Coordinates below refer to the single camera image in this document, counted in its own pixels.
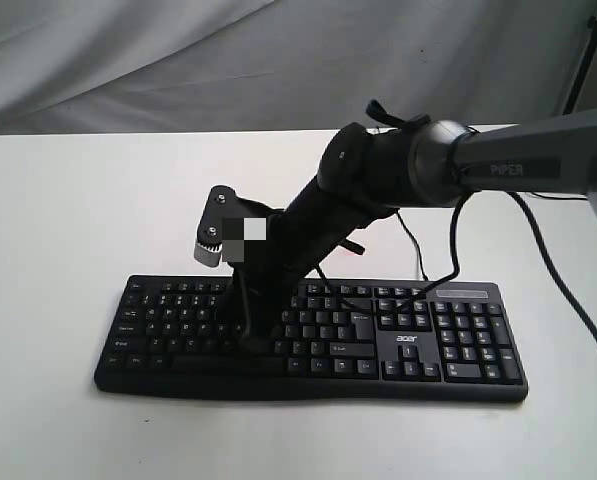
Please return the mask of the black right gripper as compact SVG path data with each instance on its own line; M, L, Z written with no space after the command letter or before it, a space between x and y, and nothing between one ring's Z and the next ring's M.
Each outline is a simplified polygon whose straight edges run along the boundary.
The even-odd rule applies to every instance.
M241 255L223 257L243 279L232 279L216 319L231 323L247 353L268 353L291 291L318 265L318 199L296 197L285 209L231 197L222 206L222 241Z

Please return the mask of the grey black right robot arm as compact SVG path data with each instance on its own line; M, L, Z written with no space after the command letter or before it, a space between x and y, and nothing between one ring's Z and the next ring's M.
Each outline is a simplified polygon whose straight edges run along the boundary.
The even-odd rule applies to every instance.
M339 130L287 207L226 186L210 192L198 238L233 268L219 314L241 325L249 352L266 350L282 304L334 248L402 208L456 210L480 191L536 191L580 195L597 215L597 109L488 132L402 120L377 103L367 111L387 131Z

